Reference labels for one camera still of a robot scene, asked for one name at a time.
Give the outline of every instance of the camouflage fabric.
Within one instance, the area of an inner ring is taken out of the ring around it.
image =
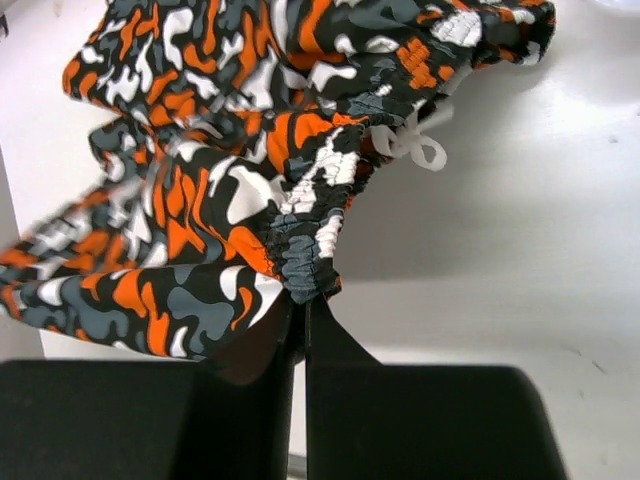
[[[283,290],[337,293],[345,210],[390,160],[372,127],[430,115],[459,72],[537,62],[555,23],[542,0],[107,3],[63,74],[118,114],[89,137],[104,176],[0,255],[0,305],[190,359]]]

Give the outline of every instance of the white table surface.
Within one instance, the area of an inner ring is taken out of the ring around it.
[[[24,230],[97,176],[110,117],[61,93],[103,2],[18,2],[0,44],[0,144]],[[578,480],[640,476],[640,20],[560,0],[539,67],[468,79],[433,132],[437,174],[399,161],[341,237],[338,319],[387,361],[519,365]],[[43,337],[49,357],[113,357]],[[304,451],[296,384],[292,449]]]

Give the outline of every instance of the printed fabric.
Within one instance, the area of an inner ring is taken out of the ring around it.
[[[554,25],[542,0],[108,1],[63,74],[118,114],[89,136],[104,175],[1,254],[3,313],[201,359],[283,290],[337,293],[345,211],[390,161],[372,128],[536,63]]]

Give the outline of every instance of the drawstring cord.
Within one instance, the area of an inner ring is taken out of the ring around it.
[[[418,122],[418,112],[412,113],[403,126],[394,132],[386,125],[371,127],[371,140],[376,151],[392,158],[411,155],[413,163],[432,172],[441,170],[447,163],[444,147],[425,132],[453,118],[454,108],[449,101],[439,102],[437,109]],[[431,147],[433,155],[427,160],[424,147]]]

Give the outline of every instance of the orange camo pattern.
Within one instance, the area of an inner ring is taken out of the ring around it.
[[[524,60],[523,48],[457,39],[474,26],[460,15],[480,28],[480,13],[514,23],[527,9],[536,28],[520,25],[522,44],[541,53],[555,25],[543,0],[418,2],[406,24],[393,0],[362,0],[360,16],[333,0],[284,1],[284,12],[266,0],[170,3],[108,2],[64,69],[68,96],[119,115],[90,135],[104,175],[0,253],[0,307],[81,340],[190,359],[259,320],[283,288],[299,302],[340,290],[319,238],[337,235],[391,161],[369,126],[398,126],[465,64]]]

